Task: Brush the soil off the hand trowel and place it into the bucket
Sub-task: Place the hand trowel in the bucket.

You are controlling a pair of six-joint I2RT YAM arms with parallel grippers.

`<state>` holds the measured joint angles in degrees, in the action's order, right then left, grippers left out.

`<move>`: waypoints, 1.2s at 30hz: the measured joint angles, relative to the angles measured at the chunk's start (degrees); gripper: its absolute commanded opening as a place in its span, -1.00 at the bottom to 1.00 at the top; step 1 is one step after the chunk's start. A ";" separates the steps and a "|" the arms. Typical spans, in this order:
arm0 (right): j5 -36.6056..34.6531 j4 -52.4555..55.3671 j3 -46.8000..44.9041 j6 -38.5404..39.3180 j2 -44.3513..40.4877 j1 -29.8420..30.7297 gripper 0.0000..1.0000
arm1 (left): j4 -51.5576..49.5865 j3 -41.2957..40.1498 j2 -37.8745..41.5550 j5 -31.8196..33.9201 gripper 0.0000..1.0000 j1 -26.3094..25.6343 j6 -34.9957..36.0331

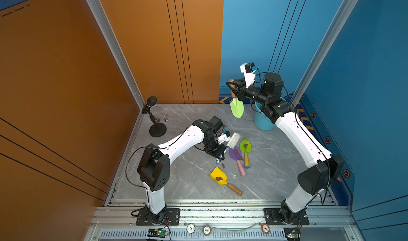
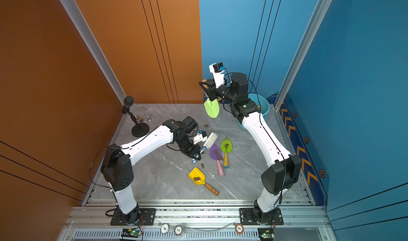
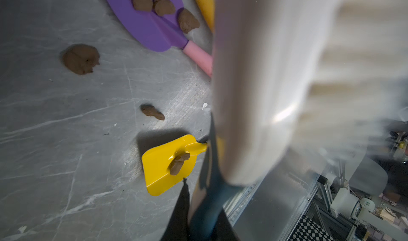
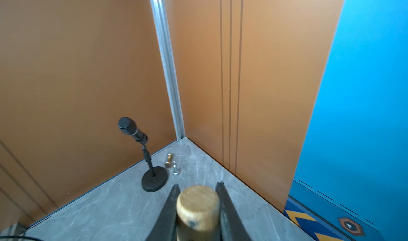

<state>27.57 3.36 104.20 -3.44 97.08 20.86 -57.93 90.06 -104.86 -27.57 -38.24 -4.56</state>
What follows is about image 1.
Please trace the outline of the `scrub brush blue white handle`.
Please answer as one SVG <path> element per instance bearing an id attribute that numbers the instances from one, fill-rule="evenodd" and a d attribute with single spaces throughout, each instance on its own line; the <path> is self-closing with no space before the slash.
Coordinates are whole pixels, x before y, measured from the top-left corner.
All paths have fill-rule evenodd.
<path id="1" fill-rule="evenodd" d="M 237 145 L 237 143 L 239 142 L 241 136 L 238 133 L 233 133 L 233 135 L 231 135 L 231 139 L 229 142 L 227 142 L 225 150 L 223 152 L 223 154 L 221 155 L 220 159 L 216 160 L 216 163 L 220 163 L 222 160 L 224 160 L 225 158 L 225 153 L 230 149 L 233 148 Z"/>

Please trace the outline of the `green shovel wooden handle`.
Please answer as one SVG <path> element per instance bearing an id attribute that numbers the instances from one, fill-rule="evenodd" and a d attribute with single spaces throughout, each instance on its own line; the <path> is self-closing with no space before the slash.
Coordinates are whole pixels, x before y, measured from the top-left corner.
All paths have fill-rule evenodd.
<path id="1" fill-rule="evenodd" d="M 229 82 L 232 88 L 232 97 L 233 97 L 233 100 L 230 102 L 231 111 L 234 117 L 241 118 L 244 113 L 244 104 L 242 101 L 239 101 L 237 97 L 237 86 L 233 84 L 235 80 L 230 79 Z"/>

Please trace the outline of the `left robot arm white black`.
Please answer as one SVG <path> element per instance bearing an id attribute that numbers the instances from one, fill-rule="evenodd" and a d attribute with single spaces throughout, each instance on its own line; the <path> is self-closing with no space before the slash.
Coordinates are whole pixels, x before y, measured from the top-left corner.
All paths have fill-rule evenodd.
<path id="1" fill-rule="evenodd" d="M 171 164 L 180 155 L 202 143 L 206 154 L 220 161 L 225 159 L 226 145 L 216 136 L 222 127 L 223 122 L 216 116 L 210 121 L 198 119 L 174 139 L 158 146 L 149 144 L 145 147 L 137 172 L 146 189 L 147 215 L 154 224 L 161 223 L 166 217 L 164 186 L 170 179 Z"/>

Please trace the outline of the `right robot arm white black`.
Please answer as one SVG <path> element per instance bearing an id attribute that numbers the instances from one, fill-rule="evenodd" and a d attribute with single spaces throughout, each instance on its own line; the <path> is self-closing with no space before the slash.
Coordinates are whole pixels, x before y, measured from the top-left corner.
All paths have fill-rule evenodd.
<path id="1" fill-rule="evenodd" d="M 262 113 L 290 139 L 307 166 L 297 176 L 298 185 L 280 206 L 279 219 L 284 224 L 297 223 L 308 204 L 338 178 L 344 160 L 327 150 L 302 123 L 295 107 L 282 98 L 284 82 L 279 74 L 267 73 L 261 86 L 255 85 L 255 75 L 246 73 L 243 79 L 226 85 L 239 101 L 248 98 L 261 104 Z"/>

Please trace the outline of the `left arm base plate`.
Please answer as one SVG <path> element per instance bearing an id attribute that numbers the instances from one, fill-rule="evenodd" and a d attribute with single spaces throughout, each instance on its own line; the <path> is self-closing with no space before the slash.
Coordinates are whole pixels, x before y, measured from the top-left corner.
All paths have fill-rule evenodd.
<path id="1" fill-rule="evenodd" d="M 133 211 L 131 215 L 136 217 L 137 226 L 169 225 L 178 226 L 180 222 L 180 208 L 165 207 L 158 214 L 152 213 L 147 207 Z"/>

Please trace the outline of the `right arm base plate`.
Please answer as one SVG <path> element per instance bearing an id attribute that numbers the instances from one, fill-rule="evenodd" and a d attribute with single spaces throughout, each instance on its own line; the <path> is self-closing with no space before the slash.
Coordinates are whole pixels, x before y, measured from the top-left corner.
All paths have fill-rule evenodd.
<path id="1" fill-rule="evenodd" d="M 305 210 L 293 213 L 285 208 L 264 208 L 263 213 L 268 225 L 310 225 Z"/>

